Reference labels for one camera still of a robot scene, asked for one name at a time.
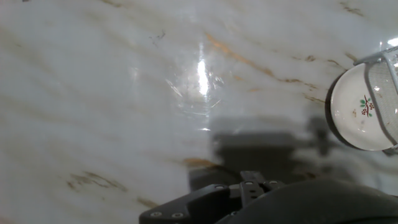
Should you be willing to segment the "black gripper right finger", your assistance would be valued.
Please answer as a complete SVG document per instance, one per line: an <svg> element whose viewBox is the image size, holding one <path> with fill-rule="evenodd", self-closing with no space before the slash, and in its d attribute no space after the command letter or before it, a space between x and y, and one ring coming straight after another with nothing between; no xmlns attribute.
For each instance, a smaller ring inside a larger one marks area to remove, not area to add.
<svg viewBox="0 0 398 224"><path fill-rule="evenodd" d="M279 180L266 180L264 182L264 192L268 193L270 191L280 189L284 186L285 184Z"/></svg>

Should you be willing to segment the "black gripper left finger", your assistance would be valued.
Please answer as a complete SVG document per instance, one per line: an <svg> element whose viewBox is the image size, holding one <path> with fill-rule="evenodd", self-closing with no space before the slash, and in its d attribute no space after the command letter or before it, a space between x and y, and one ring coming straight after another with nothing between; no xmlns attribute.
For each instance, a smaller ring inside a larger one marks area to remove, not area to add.
<svg viewBox="0 0 398 224"><path fill-rule="evenodd" d="M139 224L212 224L236 215L264 194L265 179L258 171L242 171L235 185L211 184L139 216Z"/></svg>

